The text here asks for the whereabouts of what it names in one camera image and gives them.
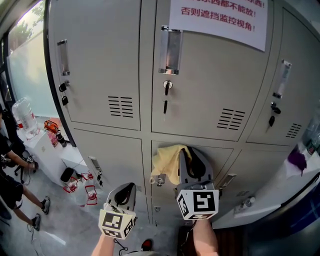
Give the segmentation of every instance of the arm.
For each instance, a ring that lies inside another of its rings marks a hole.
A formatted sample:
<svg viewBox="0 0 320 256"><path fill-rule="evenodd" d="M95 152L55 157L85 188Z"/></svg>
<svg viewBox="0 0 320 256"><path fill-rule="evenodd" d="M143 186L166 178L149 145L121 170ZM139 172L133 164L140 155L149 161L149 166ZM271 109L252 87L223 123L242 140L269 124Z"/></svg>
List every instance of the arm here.
<svg viewBox="0 0 320 256"><path fill-rule="evenodd" d="M29 164L12 150L9 151L6 155L8 158L14 161L17 165L23 166L24 168L29 168Z"/></svg>
<svg viewBox="0 0 320 256"><path fill-rule="evenodd" d="M193 242L198 256L218 256L218 241L208 219L198 220L193 228Z"/></svg>
<svg viewBox="0 0 320 256"><path fill-rule="evenodd" d="M114 248L114 239L102 234L91 256L113 256Z"/></svg>

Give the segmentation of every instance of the purple cloth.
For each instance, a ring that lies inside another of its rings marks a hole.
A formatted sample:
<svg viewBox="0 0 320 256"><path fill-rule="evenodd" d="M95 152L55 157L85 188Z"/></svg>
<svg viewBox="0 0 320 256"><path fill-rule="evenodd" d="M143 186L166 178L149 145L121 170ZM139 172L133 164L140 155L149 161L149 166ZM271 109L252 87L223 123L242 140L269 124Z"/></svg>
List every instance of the purple cloth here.
<svg viewBox="0 0 320 256"><path fill-rule="evenodd" d="M288 161L297 166L301 171L307 168L307 161L305 155L300 153L299 151L293 150L288 156Z"/></svg>

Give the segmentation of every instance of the black shorts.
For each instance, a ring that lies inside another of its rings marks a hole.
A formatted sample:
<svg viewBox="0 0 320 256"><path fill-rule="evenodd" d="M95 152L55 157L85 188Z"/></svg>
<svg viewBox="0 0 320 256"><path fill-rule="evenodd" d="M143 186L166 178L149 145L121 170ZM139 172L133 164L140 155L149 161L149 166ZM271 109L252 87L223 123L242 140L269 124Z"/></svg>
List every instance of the black shorts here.
<svg viewBox="0 0 320 256"><path fill-rule="evenodd" d="M21 197L24 193L24 186L10 176L6 176L5 180L1 180L0 195L5 204L10 208L14 209L16 202L21 201Z"/></svg>

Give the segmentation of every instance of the large water jug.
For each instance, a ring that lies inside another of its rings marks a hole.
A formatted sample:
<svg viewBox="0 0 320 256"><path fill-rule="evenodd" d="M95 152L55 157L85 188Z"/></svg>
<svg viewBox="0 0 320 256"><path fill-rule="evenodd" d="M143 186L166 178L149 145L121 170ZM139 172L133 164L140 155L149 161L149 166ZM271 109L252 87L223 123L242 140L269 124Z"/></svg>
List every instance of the large water jug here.
<svg viewBox="0 0 320 256"><path fill-rule="evenodd" d="M24 131L27 140L32 139L39 133L40 129L36 117L26 97L13 104L12 113L19 128Z"/></svg>

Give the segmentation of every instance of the cabinet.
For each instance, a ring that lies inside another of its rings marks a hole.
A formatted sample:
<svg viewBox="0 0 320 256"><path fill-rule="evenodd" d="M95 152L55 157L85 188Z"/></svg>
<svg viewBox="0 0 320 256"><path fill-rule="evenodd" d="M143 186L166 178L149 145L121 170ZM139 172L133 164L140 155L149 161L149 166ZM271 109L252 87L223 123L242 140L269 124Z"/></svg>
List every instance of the cabinet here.
<svg viewBox="0 0 320 256"><path fill-rule="evenodd" d="M237 141L256 102L271 48L274 12L269 1L265 52L226 38L183 32L178 75L158 72L161 26L169 24L170 1L156 9L152 131ZM173 87L165 97L164 82ZM164 100L168 100L164 116Z"/></svg>
<svg viewBox="0 0 320 256"><path fill-rule="evenodd" d="M161 187L148 183L158 148L183 144L202 152L217 189L236 175L222 191L217 219L271 179L319 99L320 36L282 1L268 1L264 52L183 31L178 75L159 73L170 0L52 1L49 14L51 69L58 95L59 85L70 82L62 111L79 151L94 172L88 157L97 159L105 191L136 184L140 220L184 223L176 186L168 178ZM63 40L66 76L58 46ZM273 94L283 60L291 69L280 99ZM173 84L168 95L166 81ZM281 113L272 112L272 102Z"/></svg>
<svg viewBox="0 0 320 256"><path fill-rule="evenodd" d="M70 83L65 94L72 122L140 130L140 4L68 0L52 6L55 57L60 84ZM70 75L62 76L65 57Z"/></svg>
<svg viewBox="0 0 320 256"><path fill-rule="evenodd" d="M102 170L103 189L111 191L122 184L135 183L137 210L147 214L141 140L78 129L74 136L88 167L98 174L88 157L96 158Z"/></svg>
<svg viewBox="0 0 320 256"><path fill-rule="evenodd" d="M215 219L254 195L278 171L287 155L287 152L280 151L242 150L216 187L218 189L224 183L227 175L236 175L222 190L219 213Z"/></svg>
<svg viewBox="0 0 320 256"><path fill-rule="evenodd" d="M157 154L158 148L169 147L175 145L176 143L168 143L168 142L160 142L160 141L152 141L152 155L155 156ZM188 145L194 147L199 150L206 159L210 162L213 169L213 179L217 177L222 167L228 160L230 154L232 153L232 149L230 148L218 148L218 147L209 147L209 146L195 146ZM160 199L175 199L174 189L177 186L172 184L170 180L166 177L165 183L162 186L157 186L157 184L152 185L152 198L160 198Z"/></svg>
<svg viewBox="0 0 320 256"><path fill-rule="evenodd" d="M273 97L279 86L282 60L292 64L290 75L281 99ZM314 114L319 99L320 42L308 28L283 9L282 41L277 69L263 110L248 142L291 146L301 138ZM275 102L281 114L274 114ZM272 127L269 119L275 116Z"/></svg>

